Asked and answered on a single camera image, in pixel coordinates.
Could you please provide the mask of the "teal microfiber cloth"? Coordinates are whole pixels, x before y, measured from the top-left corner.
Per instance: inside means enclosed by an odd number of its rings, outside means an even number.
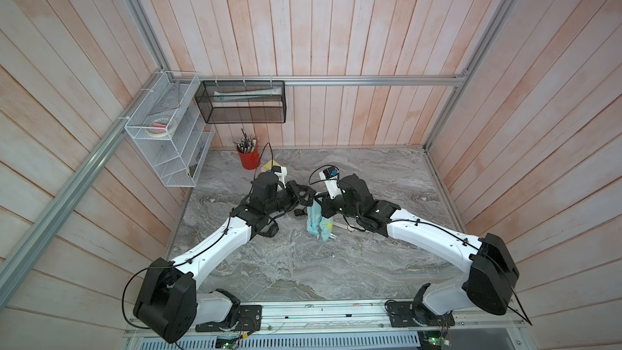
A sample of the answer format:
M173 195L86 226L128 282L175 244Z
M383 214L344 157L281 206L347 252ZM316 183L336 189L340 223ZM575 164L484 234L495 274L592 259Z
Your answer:
M322 207L314 202L311 207L307 208L307 231L312 235L328 241L332 235L333 220L322 215Z

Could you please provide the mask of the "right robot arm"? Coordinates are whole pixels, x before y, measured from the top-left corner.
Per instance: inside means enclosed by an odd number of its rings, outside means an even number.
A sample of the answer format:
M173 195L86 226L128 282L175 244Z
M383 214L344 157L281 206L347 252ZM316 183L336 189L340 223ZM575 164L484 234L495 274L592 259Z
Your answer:
M442 283L421 286L409 306L414 322L421 326L451 322L454 311L471 307L493 315L509 310L519 271L499 236L489 233L479 238L423 220L397 204L374 199L364 180L355 174L340 177L335 167L318 175L327 188L316 197L324 217L340 214L353 219L356 231L413 244L460 271Z

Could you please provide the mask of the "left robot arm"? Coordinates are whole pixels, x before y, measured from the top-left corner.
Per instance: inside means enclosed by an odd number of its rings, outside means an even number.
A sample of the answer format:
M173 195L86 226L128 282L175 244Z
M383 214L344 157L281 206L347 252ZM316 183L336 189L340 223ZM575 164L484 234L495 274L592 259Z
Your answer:
M214 233L186 253L170 261L157 259L142 270L133 326L152 330L169 344L178 342L192 327L240 328L239 299L223 288L200 293L199 286L239 247L257 236L275 236L277 219L296 207L312 206L315 194L311 186L282 182L277 173L260 173Z

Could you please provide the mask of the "yellow sticky note pad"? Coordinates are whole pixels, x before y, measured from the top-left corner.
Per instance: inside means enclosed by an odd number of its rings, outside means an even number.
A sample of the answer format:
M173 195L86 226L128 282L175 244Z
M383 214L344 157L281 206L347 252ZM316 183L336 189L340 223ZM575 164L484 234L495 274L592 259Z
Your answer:
M267 172L273 170L273 168L275 167L280 168L281 165L275 160L269 160L267 163L265 163L265 165L262 166L261 170L263 172Z

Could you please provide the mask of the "red pen holder cup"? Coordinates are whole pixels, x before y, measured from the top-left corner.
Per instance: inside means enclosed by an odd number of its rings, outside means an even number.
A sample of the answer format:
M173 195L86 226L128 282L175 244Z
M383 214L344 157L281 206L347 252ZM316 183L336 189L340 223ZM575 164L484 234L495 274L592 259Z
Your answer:
M248 152L243 152L238 148L237 154L240 157L241 166L247 170L255 170L260 163L260 152L257 147L251 147Z

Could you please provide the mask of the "tape roll on shelf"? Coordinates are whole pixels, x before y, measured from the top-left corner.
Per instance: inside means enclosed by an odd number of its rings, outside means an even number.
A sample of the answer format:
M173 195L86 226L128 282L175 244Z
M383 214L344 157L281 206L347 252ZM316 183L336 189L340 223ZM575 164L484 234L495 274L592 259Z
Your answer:
M163 139L173 135L177 127L178 123L172 116L163 116L147 123L145 133L153 139Z

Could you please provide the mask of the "black mesh wall basket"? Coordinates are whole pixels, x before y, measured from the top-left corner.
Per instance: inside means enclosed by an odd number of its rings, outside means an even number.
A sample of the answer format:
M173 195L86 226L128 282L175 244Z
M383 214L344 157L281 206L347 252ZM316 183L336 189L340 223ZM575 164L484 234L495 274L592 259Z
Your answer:
M194 95L207 124L283 124L285 84L276 80L204 80Z

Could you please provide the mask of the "aluminium front rail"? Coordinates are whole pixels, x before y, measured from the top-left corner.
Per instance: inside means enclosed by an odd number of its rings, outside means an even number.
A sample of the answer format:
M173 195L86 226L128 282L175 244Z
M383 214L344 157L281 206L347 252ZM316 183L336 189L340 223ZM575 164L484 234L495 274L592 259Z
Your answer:
M413 318L411 301L371 299L343 301L260 301L243 303L233 323L210 323L210 334L319 334L338 332L437 331L525 328L514 313L496 316L473 308L421 325Z

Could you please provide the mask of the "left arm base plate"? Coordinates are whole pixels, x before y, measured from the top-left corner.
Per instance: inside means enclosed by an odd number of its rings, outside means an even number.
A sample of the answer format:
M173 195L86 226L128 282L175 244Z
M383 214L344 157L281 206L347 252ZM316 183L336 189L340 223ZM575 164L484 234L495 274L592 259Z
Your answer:
M234 306L223 322L206 322L195 327L196 332L233 334L256 332L262 325L262 305Z

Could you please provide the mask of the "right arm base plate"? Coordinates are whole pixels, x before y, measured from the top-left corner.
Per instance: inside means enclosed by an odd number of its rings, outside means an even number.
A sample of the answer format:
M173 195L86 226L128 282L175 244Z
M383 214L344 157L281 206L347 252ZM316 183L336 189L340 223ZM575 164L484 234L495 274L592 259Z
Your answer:
M455 318L451 312L436 315L423 304L415 301L387 300L384 307L393 328L453 327L455 325Z

